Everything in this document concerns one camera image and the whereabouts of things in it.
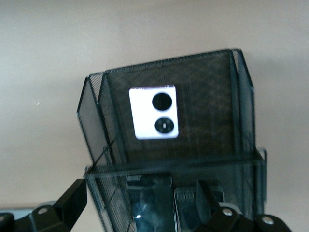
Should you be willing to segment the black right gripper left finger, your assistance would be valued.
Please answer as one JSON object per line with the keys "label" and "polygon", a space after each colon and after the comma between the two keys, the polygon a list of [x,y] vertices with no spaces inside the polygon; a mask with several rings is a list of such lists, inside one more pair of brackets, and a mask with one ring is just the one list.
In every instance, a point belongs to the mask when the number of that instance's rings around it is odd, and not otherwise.
{"label": "black right gripper left finger", "polygon": [[77,179],[53,205],[43,204],[15,219],[10,212],[0,214],[2,232],[70,232],[87,205],[85,179]]}

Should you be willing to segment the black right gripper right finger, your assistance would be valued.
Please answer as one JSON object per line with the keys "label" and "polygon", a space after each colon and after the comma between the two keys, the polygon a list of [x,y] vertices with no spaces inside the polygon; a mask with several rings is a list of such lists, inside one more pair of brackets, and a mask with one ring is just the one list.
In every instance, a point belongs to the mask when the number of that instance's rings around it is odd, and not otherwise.
{"label": "black right gripper right finger", "polygon": [[289,232],[278,217],[258,215],[248,219],[233,207],[221,207],[206,181],[198,180],[196,208],[200,223],[195,232]]}

